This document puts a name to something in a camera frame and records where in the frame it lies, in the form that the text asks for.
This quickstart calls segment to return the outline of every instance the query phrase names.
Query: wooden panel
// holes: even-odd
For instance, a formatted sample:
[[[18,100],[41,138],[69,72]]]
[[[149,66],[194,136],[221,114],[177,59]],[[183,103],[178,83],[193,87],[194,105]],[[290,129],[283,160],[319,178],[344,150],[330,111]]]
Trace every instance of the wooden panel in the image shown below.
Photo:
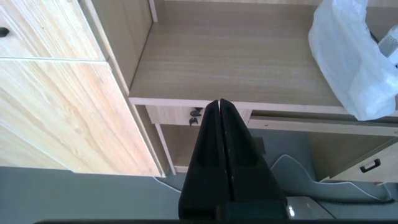
[[[352,162],[394,139],[388,136],[310,133],[315,172],[319,181],[352,167]]]
[[[309,131],[318,133],[365,134],[398,136],[397,124],[355,121],[328,121],[322,119],[298,119],[252,116],[248,128],[285,131]]]
[[[0,123],[74,172],[160,172],[106,62],[0,61]]]
[[[365,166],[368,168],[369,166],[373,166],[375,159],[379,159],[381,165],[362,173],[360,167]],[[367,182],[398,182],[398,138],[387,142],[368,155],[359,158],[358,161],[360,162],[331,179]]]
[[[310,51],[314,10],[165,2],[157,9],[159,22],[152,25],[130,97],[225,98],[262,103],[268,110],[346,113]],[[369,8],[368,21],[377,36],[384,35],[398,21],[398,9]]]
[[[199,134],[199,127],[162,125],[163,135],[176,172],[186,172],[195,143]]]
[[[101,37],[98,33],[98,38],[104,41],[111,60],[117,61],[114,64],[123,75],[128,93],[152,24],[148,1],[86,0],[81,4],[85,14],[98,17],[90,25],[106,34]]]
[[[3,0],[0,57],[105,58],[77,1]]]
[[[3,125],[0,125],[0,166],[66,169]]]
[[[298,4],[319,5],[322,0],[165,0],[165,1],[193,1],[193,2],[237,2],[237,3],[269,3],[269,4]],[[368,6],[398,7],[396,0],[369,0]]]
[[[189,119],[192,118],[190,112],[195,110],[194,107],[187,106],[146,106],[150,120],[154,124],[175,124],[175,125],[189,125]],[[245,124],[249,122],[251,110],[237,109]],[[198,124],[193,126],[200,126],[202,116],[197,117]]]
[[[160,140],[162,142],[163,149],[164,149],[164,151],[166,153],[167,160],[168,160],[169,165],[170,165],[170,169],[172,170],[172,173],[175,175],[176,172],[175,172],[175,169],[174,169],[174,162],[173,162],[173,159],[176,156],[175,152],[174,152],[174,147],[175,146],[174,145],[170,145],[170,146],[167,145],[167,142],[166,142],[166,139],[165,139],[165,135],[163,133],[161,125],[160,124],[155,124],[155,126],[156,126],[156,130],[157,130],[157,132],[159,134]],[[174,136],[174,134],[175,134],[175,132],[168,132],[166,134],[166,135],[168,135],[169,141],[172,141],[172,142],[175,141],[174,139],[176,139],[177,136]]]
[[[139,131],[142,134],[144,142],[147,144],[149,152],[154,158],[162,177],[166,177],[169,173],[170,164],[164,150],[162,136],[158,133],[157,127],[151,123],[145,106],[133,105],[130,104],[130,102],[127,103],[131,108],[133,118],[137,122]]]

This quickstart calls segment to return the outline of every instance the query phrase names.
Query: plastic bag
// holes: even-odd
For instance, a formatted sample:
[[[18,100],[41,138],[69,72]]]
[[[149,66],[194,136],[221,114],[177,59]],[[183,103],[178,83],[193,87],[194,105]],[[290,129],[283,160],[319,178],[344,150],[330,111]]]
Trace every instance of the plastic bag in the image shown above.
[[[398,69],[365,23],[367,0],[324,0],[308,35],[312,55],[336,97],[360,121],[396,110]]]

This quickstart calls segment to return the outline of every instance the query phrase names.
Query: white cable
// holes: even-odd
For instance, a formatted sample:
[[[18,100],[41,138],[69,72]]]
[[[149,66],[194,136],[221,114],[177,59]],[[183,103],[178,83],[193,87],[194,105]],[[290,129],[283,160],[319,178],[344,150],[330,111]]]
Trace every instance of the white cable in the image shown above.
[[[153,178],[156,180],[156,182],[158,182],[158,183],[160,183],[160,184],[162,184],[162,185],[174,190],[175,192],[181,193],[181,190],[176,189],[176,188],[170,186],[169,184],[166,184],[165,182],[162,182],[162,181],[158,180],[156,177],[153,177]]]
[[[357,189],[358,189],[359,191],[361,191],[362,193],[364,193],[365,195],[367,195],[367,196],[369,196],[369,197],[371,197],[371,198],[373,198],[373,199],[375,199],[375,200],[378,200],[378,201],[380,201],[380,202],[384,202],[384,200],[379,199],[379,198],[377,198],[377,197],[375,197],[375,196],[373,196],[373,195],[371,195],[371,194],[365,192],[364,190],[362,190],[361,188],[359,188],[357,185],[355,185],[354,183],[349,182],[349,181],[342,181],[342,182],[338,182],[338,183],[323,183],[323,182],[314,181],[314,180],[312,180],[310,174],[307,172],[307,170],[304,168],[304,166],[301,165],[301,163],[299,163],[299,162],[298,162],[297,160],[295,160],[293,157],[291,157],[291,156],[289,156],[289,155],[287,155],[287,154],[281,155],[281,156],[274,162],[274,164],[271,166],[271,171],[272,171],[272,168],[274,168],[275,165],[276,165],[283,157],[288,157],[288,158],[292,159],[294,162],[296,162],[296,163],[304,170],[304,172],[307,174],[308,178],[309,178],[313,183],[322,184],[322,185],[350,184],[350,185],[354,186],[355,188],[357,188]],[[384,186],[384,188],[386,189],[386,191],[387,191],[387,193],[388,193],[388,195],[389,195],[389,197],[390,197],[389,200],[391,200],[391,199],[392,199],[392,196],[391,196],[390,191],[387,189],[386,186]]]

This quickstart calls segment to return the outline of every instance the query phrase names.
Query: cabinet door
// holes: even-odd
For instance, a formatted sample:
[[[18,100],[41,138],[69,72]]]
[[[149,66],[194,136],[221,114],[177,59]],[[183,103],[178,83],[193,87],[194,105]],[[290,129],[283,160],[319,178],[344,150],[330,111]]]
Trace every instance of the cabinet door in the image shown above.
[[[160,175],[106,62],[2,60],[0,96],[1,125],[67,169]]]
[[[0,125],[0,166],[66,169],[2,125]]]
[[[78,1],[1,0],[0,57],[105,60]]]
[[[331,178],[371,182],[398,182],[398,138],[360,157],[349,169]]]

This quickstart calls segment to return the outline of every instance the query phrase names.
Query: black handle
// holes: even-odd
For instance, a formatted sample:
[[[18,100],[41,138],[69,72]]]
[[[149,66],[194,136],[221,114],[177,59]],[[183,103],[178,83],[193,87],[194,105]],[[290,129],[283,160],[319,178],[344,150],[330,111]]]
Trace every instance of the black handle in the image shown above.
[[[0,37],[5,37],[10,31],[5,27],[0,27]]]
[[[194,111],[191,111],[190,115],[193,116],[193,117],[201,116],[201,114],[200,114],[201,110],[202,110],[202,108],[195,108]]]
[[[197,118],[191,118],[191,119],[189,119],[189,126],[192,126],[193,124],[199,124]]]
[[[362,173],[366,173],[367,171],[373,170],[376,167],[379,167],[381,165],[380,159],[375,159],[374,160],[374,165],[369,167],[369,168],[365,168],[365,166],[361,166],[360,169],[362,171]]]

